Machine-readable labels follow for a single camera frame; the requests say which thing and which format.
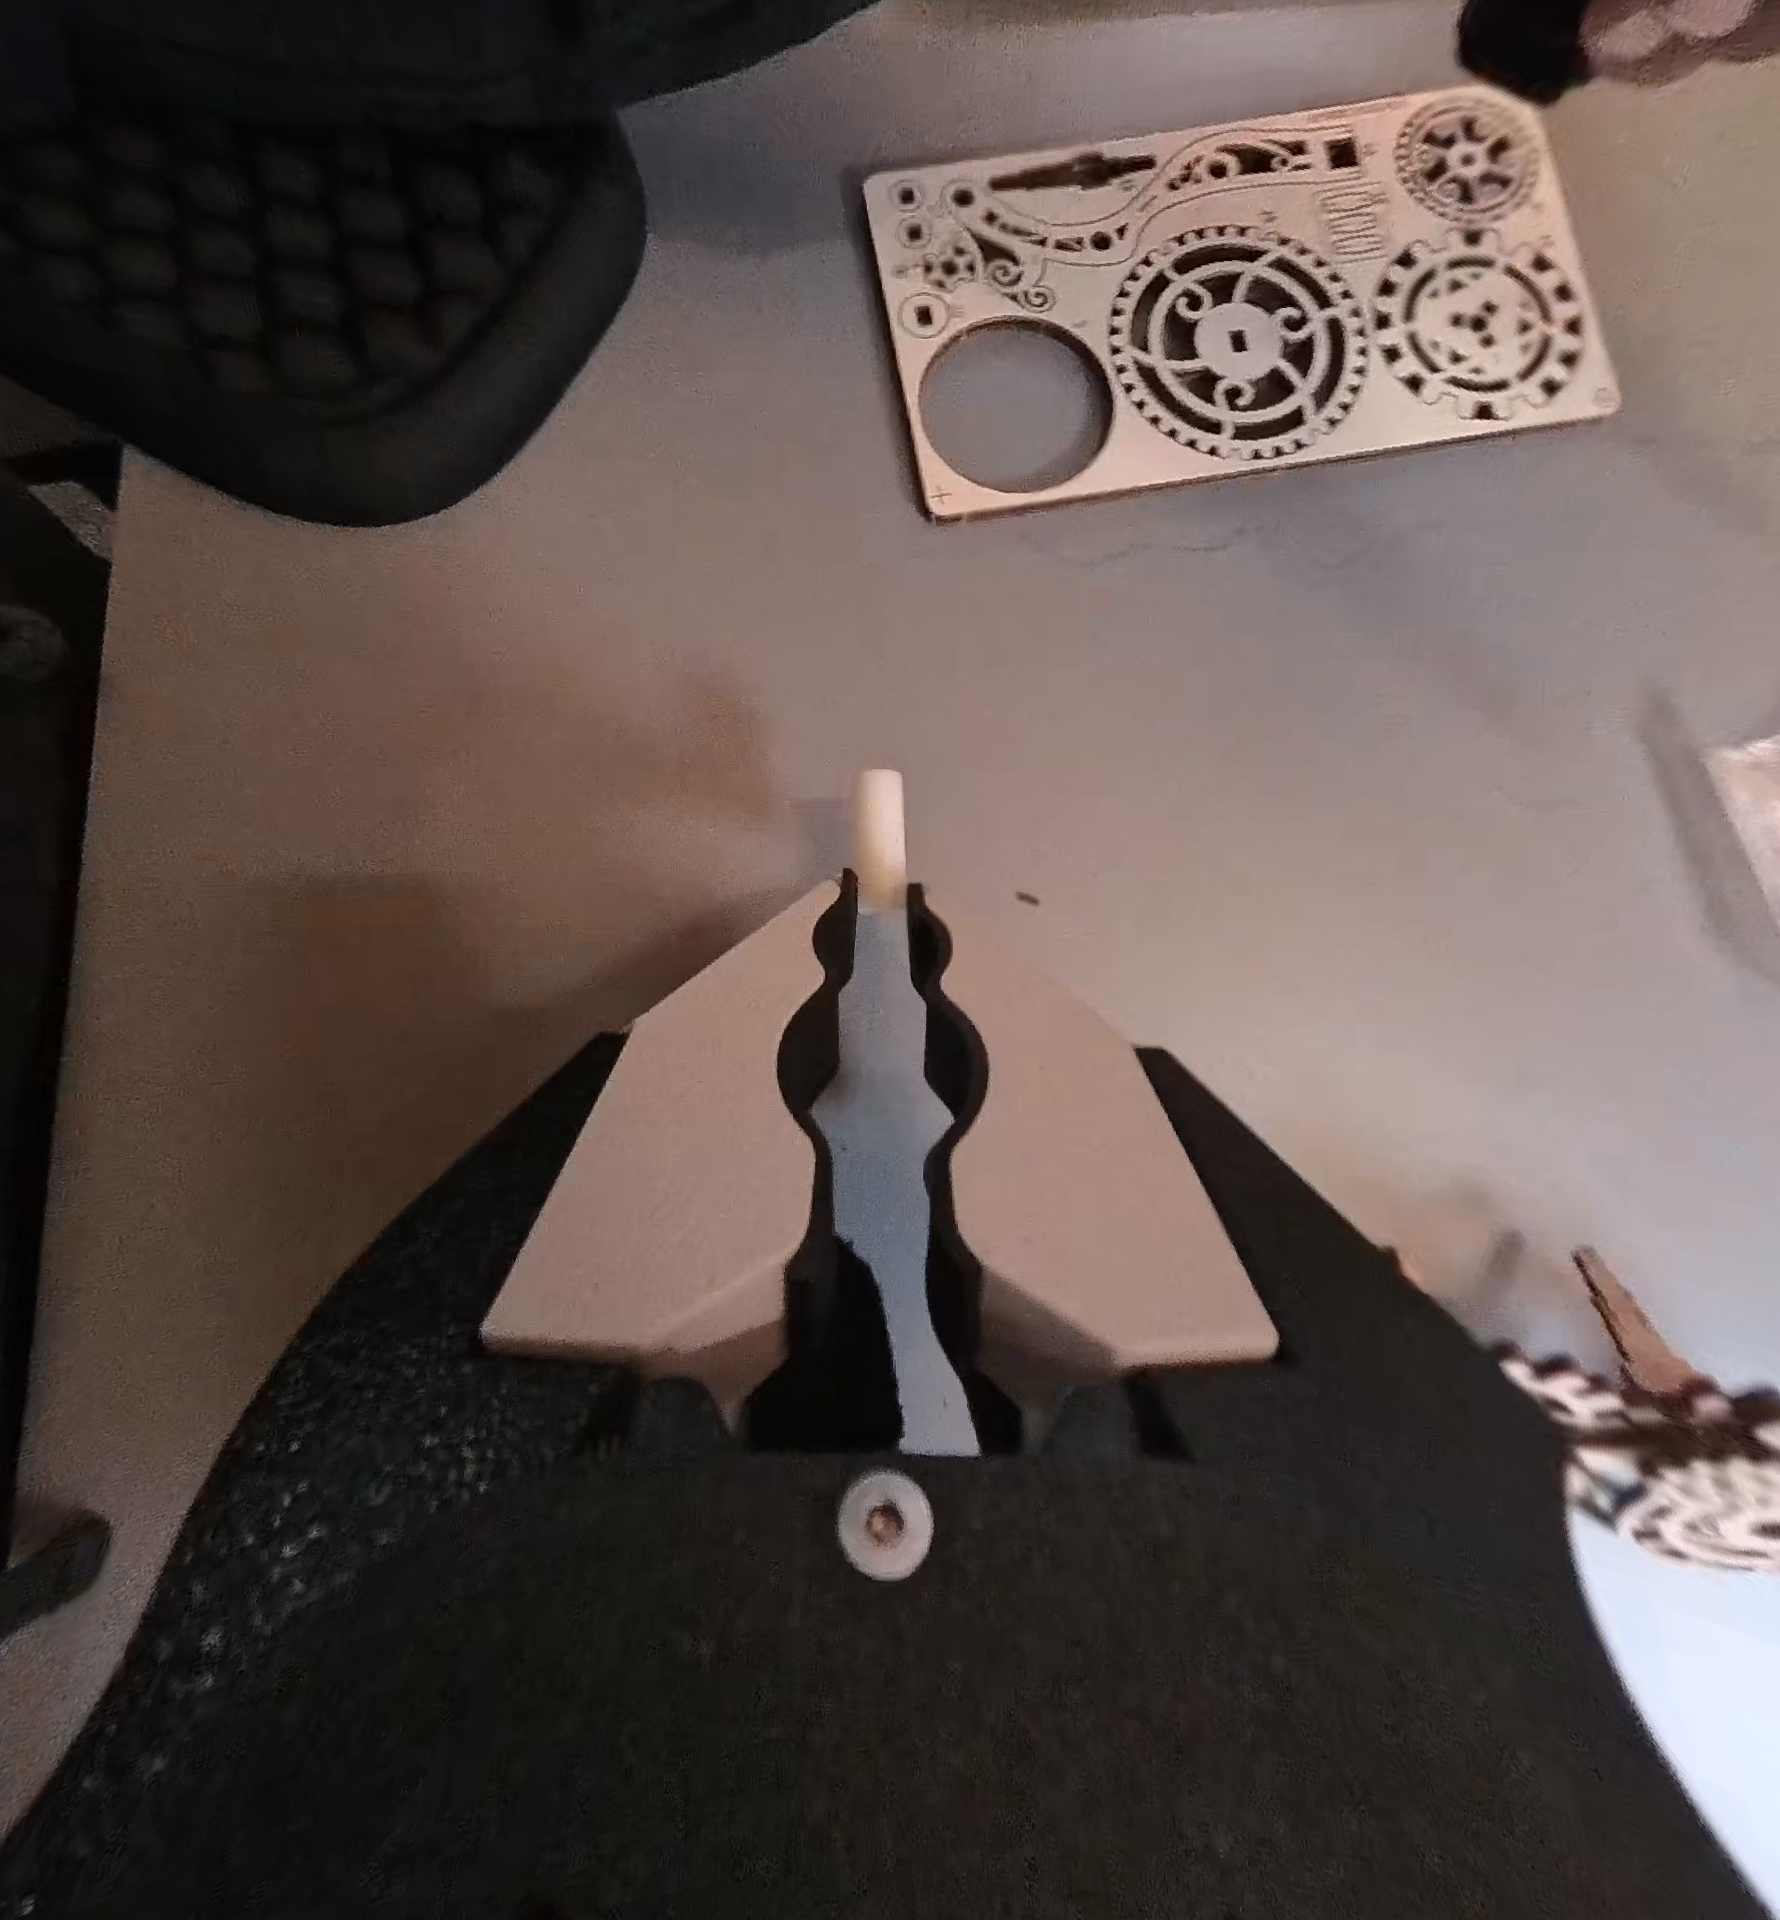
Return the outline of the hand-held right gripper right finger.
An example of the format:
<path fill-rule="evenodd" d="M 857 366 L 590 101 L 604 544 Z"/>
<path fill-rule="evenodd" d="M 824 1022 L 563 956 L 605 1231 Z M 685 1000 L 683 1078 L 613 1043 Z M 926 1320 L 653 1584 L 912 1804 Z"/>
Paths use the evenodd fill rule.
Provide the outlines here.
<path fill-rule="evenodd" d="M 927 1150 L 926 1298 L 978 1443 L 1073 1388 L 1275 1356 L 1275 1326 L 1139 1050 L 1087 1000 L 907 891 Z"/>

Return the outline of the wooden gear assembly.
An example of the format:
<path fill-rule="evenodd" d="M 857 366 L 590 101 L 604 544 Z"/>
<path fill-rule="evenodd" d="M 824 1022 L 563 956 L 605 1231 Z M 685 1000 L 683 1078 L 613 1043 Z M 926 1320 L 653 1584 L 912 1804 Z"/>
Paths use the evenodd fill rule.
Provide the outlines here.
<path fill-rule="evenodd" d="M 1780 1392 L 1723 1388 L 1592 1248 L 1576 1248 L 1574 1262 L 1616 1369 L 1493 1348 L 1556 1430 L 1568 1502 L 1669 1564 L 1780 1576 Z"/>

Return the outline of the white wax stick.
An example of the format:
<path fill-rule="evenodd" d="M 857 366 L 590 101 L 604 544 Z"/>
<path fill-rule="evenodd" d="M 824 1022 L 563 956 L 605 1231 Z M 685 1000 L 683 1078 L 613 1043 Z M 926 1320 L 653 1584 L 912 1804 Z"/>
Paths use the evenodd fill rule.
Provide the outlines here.
<path fill-rule="evenodd" d="M 851 795 L 851 871 L 862 915 L 907 918 L 908 863 L 902 772 L 867 768 Z"/>

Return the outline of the grey desk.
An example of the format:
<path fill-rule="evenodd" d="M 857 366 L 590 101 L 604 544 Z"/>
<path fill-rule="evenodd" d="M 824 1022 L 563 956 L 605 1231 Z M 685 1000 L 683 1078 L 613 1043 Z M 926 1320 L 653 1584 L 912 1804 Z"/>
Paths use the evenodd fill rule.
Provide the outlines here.
<path fill-rule="evenodd" d="M 1623 409 L 965 526 L 863 175 L 1424 90 L 1455 5 L 884 5 L 636 109 L 633 301 L 383 531 L 131 455 L 20 1494 L 115 1524 L 0 1678 L 0 1838 L 309 1308 L 595 1030 L 845 850 L 1160 1045 L 1489 1337 L 1592 1246 L 1780 1390 L 1780 935 L 1702 754 L 1780 733 L 1780 58 L 1547 130 Z"/>

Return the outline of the person's left hand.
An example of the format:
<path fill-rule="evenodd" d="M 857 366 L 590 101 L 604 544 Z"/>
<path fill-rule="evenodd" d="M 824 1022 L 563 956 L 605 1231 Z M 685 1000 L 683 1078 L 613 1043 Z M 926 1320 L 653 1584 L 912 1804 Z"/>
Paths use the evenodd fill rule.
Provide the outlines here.
<path fill-rule="evenodd" d="M 1635 87 L 1768 61 L 1780 58 L 1780 2 L 1592 2 L 1582 50 L 1592 79 Z"/>

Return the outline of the wooden sheet with gears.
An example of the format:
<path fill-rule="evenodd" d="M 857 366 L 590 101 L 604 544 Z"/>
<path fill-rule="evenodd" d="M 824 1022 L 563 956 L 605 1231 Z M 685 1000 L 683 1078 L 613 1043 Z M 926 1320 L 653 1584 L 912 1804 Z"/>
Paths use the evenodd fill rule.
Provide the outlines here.
<path fill-rule="evenodd" d="M 1462 82 L 1004 157 L 889 167 L 862 207 L 931 522 L 1349 464 L 1623 402 L 1538 115 Z M 970 478 L 943 357 L 1020 328 L 1102 381 L 1073 474 Z"/>

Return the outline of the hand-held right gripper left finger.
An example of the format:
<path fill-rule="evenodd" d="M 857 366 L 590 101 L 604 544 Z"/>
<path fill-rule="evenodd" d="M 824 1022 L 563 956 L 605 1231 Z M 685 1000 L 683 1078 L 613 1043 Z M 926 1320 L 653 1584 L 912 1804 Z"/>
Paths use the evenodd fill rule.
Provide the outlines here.
<path fill-rule="evenodd" d="M 487 1352 L 690 1380 L 739 1428 L 828 1226 L 856 878 L 823 879 L 629 1025 L 480 1328 Z"/>

